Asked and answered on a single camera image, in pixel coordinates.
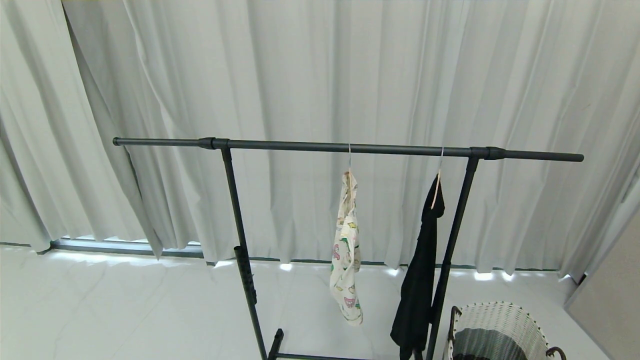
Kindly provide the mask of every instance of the vertical support pole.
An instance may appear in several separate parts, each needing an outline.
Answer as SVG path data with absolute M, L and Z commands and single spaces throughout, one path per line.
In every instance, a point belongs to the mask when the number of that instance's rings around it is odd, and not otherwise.
M 456 247 L 456 240 L 458 239 L 458 233 L 460 232 L 462 216 L 465 214 L 465 207 L 467 206 L 469 191 L 471 190 L 471 183 L 474 180 L 477 166 L 478 158 L 469 158 L 469 160 L 467 161 L 467 172 L 465 173 L 465 180 L 462 182 L 462 190 L 460 191 L 460 198 L 458 199 L 458 207 L 456 208 L 456 214 L 453 217 L 453 225 L 451 226 L 451 234 L 449 235 L 447 250 L 444 254 L 444 260 L 442 261 L 442 269 L 440 269 L 440 279 L 438 280 L 436 293 L 433 297 L 433 323 L 431 324 L 431 334 L 429 334 L 429 347 L 427 349 L 427 357 L 425 358 L 425 360 L 433 360 L 436 341 L 438 339 L 438 328 L 440 326 L 442 306 L 444 305 L 444 295 L 447 291 L 449 271 L 451 270 L 451 258 L 453 257 L 453 250 Z
M 260 331 L 260 323 L 258 321 L 258 312 L 255 308 L 257 298 L 255 296 L 255 288 L 253 287 L 253 275 L 251 273 L 251 264 L 249 262 L 249 254 L 246 247 L 246 238 L 244 236 L 244 225 L 242 223 L 242 214 L 240 212 L 240 200 L 238 199 L 234 166 L 231 162 L 231 149 L 229 149 L 225 144 L 220 147 L 220 150 L 222 150 L 222 160 L 225 162 L 227 182 L 229 183 L 229 193 L 231 194 L 231 205 L 234 209 L 236 229 L 238 231 L 238 238 L 240 239 L 240 246 L 234 248 L 236 252 L 236 261 L 238 269 L 240 269 L 240 278 L 242 279 L 246 303 L 249 306 L 249 314 L 251 315 L 251 323 L 253 323 L 255 339 L 258 341 L 260 358 L 262 360 L 267 360 L 267 350 L 264 347 L 264 339 L 262 338 L 262 331 Z

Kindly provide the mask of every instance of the wicker basket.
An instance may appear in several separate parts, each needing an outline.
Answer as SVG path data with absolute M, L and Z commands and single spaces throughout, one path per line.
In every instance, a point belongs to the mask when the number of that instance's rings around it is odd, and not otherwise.
M 542 329 L 520 306 L 485 302 L 451 309 L 445 360 L 547 360 L 556 356 L 566 360 L 560 348 L 548 348 Z

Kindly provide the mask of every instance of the black garment rack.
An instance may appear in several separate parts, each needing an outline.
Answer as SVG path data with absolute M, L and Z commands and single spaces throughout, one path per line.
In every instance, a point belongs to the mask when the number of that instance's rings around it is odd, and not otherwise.
M 440 278 L 436 286 L 435 295 L 433 297 L 434 318 L 431 325 L 431 333 L 429 334 L 429 346 L 427 349 L 427 360 L 433 360 L 436 340 L 438 336 L 438 328 L 440 326 L 440 317 L 442 315 L 442 306 L 444 304 L 445 291 L 447 289 L 447 281 L 449 280 L 449 271 L 451 270 L 451 257 L 456 246 L 458 233 L 462 216 L 465 212 L 471 182 L 479 160 L 500 160 L 500 159 L 530 159 L 530 160 L 550 160 L 550 161 L 571 161 L 581 162 L 584 156 L 581 154 L 566 154 L 558 152 L 535 152 L 535 151 L 511 151 L 499 147 L 430 147 L 430 146 L 406 146 L 406 145 L 373 145 L 373 144 L 347 144 L 347 143 L 316 143 L 316 142 L 276 142 L 276 141 L 250 141 L 250 140 L 230 140 L 227 138 L 200 138 L 200 139 L 143 139 L 143 138 L 114 138 L 114 145 L 146 145 L 146 146 L 177 146 L 177 147 L 201 147 L 209 150 L 221 150 L 222 159 L 225 163 L 227 172 L 227 181 L 229 192 L 231 194 L 231 205 L 236 218 L 236 227 L 240 246 L 234 247 L 236 253 L 236 261 L 240 270 L 240 278 L 242 279 L 244 295 L 247 305 L 249 306 L 249 314 L 253 323 L 253 331 L 258 341 L 258 349 L 260 350 L 261 360 L 284 359 L 311 359 L 311 360 L 357 360 L 345 357 L 329 357 L 329 356 L 312 356 L 299 354 L 286 354 L 280 352 L 280 344 L 284 337 L 282 329 L 276 331 L 275 338 L 271 345 L 269 353 L 264 347 L 264 339 L 260 331 L 260 323 L 258 321 L 258 313 L 255 305 L 257 296 L 253 287 L 253 277 L 249 262 L 249 253 L 246 246 L 246 238 L 244 236 L 244 225 L 242 214 L 240 212 L 240 201 L 238 199 L 238 191 L 236 188 L 236 178 L 234 176 L 234 168 L 231 162 L 231 149 L 262 149 L 262 150 L 288 150 L 288 151 L 319 151 L 319 152 L 351 152 L 364 154 L 396 154 L 396 155 L 422 155 L 422 156 L 453 156 L 458 158 L 467 158 L 467 171 L 465 179 L 462 182 L 462 190 L 458 199 L 456 214 L 453 218 L 451 233 L 447 250 L 442 261 L 440 270 Z M 415 353 L 416 359 L 422 359 L 422 354 Z

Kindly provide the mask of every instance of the floor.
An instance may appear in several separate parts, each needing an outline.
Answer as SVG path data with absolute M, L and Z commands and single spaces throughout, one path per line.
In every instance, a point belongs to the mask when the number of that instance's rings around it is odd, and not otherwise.
M 267 349 L 281 327 L 281 351 L 397 359 L 389 331 L 404 271 L 363 266 L 357 275 L 361 327 L 345 324 L 328 291 L 328 265 L 254 261 Z M 0 358 L 259 359 L 237 267 L 155 258 L 0 247 Z M 530 311 L 550 346 L 569 360 L 607 359 L 565 313 L 575 289 L 552 272 L 477 274 L 452 270 L 445 309 L 505 300 Z M 448 330 L 443 313 L 436 358 Z

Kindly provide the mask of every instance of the white printed garment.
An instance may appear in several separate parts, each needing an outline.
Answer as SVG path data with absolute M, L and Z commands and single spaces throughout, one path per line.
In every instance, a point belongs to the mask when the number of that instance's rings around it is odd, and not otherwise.
M 340 208 L 333 240 L 331 260 L 331 294 L 338 302 L 342 315 L 350 325 L 362 323 L 362 309 L 356 294 L 355 274 L 360 270 L 358 220 L 356 219 L 356 191 L 358 183 L 349 171 L 342 176 Z

